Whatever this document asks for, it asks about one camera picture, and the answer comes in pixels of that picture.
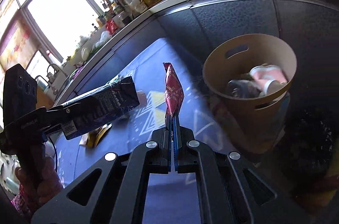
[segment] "white bottle cap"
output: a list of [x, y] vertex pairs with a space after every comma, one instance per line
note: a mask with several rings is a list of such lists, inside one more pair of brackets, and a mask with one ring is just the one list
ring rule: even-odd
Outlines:
[[146, 107], [147, 106], [147, 97], [146, 97], [146, 94], [144, 93], [144, 91], [137, 91], [137, 95], [138, 95], [140, 105], [138, 105], [136, 108], [140, 109], [140, 108]]

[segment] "black garbage bag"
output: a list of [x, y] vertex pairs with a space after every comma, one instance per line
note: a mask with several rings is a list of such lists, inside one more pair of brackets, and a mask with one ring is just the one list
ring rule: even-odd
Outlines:
[[299, 183], [323, 177], [332, 159], [335, 126], [331, 114], [304, 109], [287, 120], [285, 136], [277, 147], [281, 170]]

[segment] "barcode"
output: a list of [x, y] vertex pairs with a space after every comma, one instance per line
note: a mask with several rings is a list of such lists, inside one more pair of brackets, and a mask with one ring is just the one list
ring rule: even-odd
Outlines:
[[74, 132], [77, 132], [77, 128], [75, 127], [73, 120], [69, 121], [67, 123], [63, 123], [61, 125], [61, 128], [62, 128], [65, 136], [68, 136], [68, 135], [70, 135]]

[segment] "faucet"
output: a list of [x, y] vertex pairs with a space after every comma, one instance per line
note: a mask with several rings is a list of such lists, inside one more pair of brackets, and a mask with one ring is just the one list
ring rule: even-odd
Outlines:
[[57, 64], [55, 64], [55, 63], [51, 63], [50, 65], [48, 65], [48, 67], [47, 67], [47, 74], [48, 74], [48, 69], [50, 68], [52, 66], [52, 68], [54, 68], [54, 69], [57, 69], [58, 71], [57, 71], [57, 73], [59, 72], [59, 71], [61, 71], [61, 73], [63, 73], [66, 77], [68, 77], [68, 75], [57, 65]]
[[38, 77], [42, 78], [42, 79], [48, 84], [48, 86], [53, 90], [53, 95], [54, 95], [54, 96], [58, 93], [59, 90], [56, 89], [49, 81], [45, 80], [45, 79], [43, 78], [43, 76], [38, 75], [38, 76], [35, 77], [35, 80], [37, 80]]

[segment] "black cable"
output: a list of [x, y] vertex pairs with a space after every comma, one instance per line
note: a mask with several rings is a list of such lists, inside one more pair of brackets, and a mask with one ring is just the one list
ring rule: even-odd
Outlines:
[[55, 151], [55, 171], [56, 171], [56, 173], [58, 173], [58, 154], [57, 154], [57, 149], [56, 149], [52, 139], [50, 137], [48, 137], [48, 139], [50, 140], [50, 142], [52, 143], [52, 145], [54, 147], [54, 151]]

